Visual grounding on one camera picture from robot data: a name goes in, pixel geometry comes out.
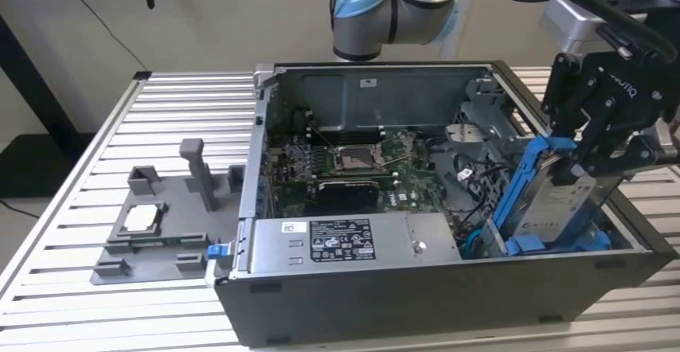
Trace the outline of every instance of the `circuit board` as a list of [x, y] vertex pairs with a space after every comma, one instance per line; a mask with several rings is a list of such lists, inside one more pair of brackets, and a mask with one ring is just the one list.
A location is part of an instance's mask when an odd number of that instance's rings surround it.
[[412, 131], [382, 137], [375, 144], [312, 146], [294, 136], [272, 148], [275, 215], [450, 213], [424, 139]]

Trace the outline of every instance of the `open computer chassis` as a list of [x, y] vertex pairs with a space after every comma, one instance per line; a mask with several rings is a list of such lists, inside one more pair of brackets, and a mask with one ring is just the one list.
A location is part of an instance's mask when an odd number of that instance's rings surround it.
[[566, 322], [675, 257], [619, 190], [584, 219], [608, 249], [508, 254], [490, 217], [547, 119], [504, 63], [282, 64], [255, 82], [214, 272], [244, 345]]

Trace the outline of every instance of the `blue latch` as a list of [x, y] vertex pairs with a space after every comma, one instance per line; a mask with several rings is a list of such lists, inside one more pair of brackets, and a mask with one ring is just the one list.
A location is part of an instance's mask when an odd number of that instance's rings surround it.
[[547, 247], [539, 236], [534, 234], [519, 235], [506, 242], [506, 248], [511, 256], [524, 255], [530, 252], [546, 251]]
[[231, 247], [230, 243], [227, 244], [211, 244], [207, 250], [207, 258], [208, 259], [222, 259], [227, 258], [231, 255]]

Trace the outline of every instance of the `aluminum extrusion table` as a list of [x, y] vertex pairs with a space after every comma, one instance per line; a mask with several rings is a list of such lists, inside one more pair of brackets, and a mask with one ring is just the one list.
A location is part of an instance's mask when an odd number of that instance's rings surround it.
[[[550, 68], [515, 68], [542, 98]], [[0, 350], [240, 351], [204, 280], [94, 286], [92, 266], [128, 194], [135, 165], [186, 175], [183, 138], [202, 137], [214, 171], [244, 164], [254, 121], [252, 73], [154, 73], [136, 80], [0, 276]], [[622, 187], [680, 249], [678, 168]], [[320, 346], [291, 347], [318, 350]], [[638, 288], [612, 291], [576, 322], [330, 343], [327, 350], [464, 352], [680, 350], [680, 261]]]

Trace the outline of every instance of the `power supply label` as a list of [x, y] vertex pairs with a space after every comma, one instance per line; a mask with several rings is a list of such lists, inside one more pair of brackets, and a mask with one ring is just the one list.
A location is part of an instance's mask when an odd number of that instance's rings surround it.
[[374, 233], [368, 219], [310, 222], [311, 259], [343, 262], [375, 259]]

